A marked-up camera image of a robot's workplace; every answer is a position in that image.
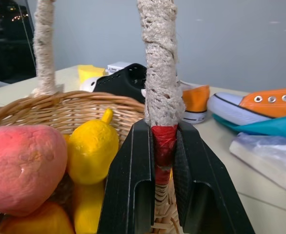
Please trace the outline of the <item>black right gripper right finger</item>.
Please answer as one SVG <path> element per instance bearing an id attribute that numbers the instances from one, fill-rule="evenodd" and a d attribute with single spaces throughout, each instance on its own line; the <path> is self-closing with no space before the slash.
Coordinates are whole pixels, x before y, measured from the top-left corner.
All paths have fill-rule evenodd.
<path id="1" fill-rule="evenodd" d="M 254 233 L 226 167 L 186 122 L 178 125 L 173 180 L 184 233 Z"/>

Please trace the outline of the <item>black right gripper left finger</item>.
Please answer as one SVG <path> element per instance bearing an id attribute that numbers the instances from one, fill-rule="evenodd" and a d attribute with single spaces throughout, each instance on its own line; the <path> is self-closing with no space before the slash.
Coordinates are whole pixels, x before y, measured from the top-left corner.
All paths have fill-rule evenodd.
<path id="1" fill-rule="evenodd" d="M 132 125 L 107 177 L 97 232 L 146 234 L 154 223 L 153 136 L 144 120 Z"/>

